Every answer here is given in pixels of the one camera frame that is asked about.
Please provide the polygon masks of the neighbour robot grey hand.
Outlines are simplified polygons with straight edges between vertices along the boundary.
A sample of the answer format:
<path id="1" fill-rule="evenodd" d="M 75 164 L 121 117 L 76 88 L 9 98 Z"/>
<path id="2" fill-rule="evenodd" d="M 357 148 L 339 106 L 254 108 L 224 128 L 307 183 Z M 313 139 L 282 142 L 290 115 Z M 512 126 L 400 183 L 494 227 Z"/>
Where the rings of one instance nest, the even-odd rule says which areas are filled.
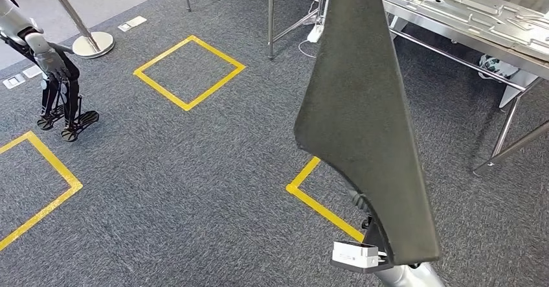
<path id="1" fill-rule="evenodd" d="M 41 70 L 49 77 L 57 81 L 68 80 L 71 76 L 69 68 L 60 56 L 61 52 L 73 54 L 73 50 L 54 44 L 49 48 L 40 48 L 34 51 L 34 58 Z"/>

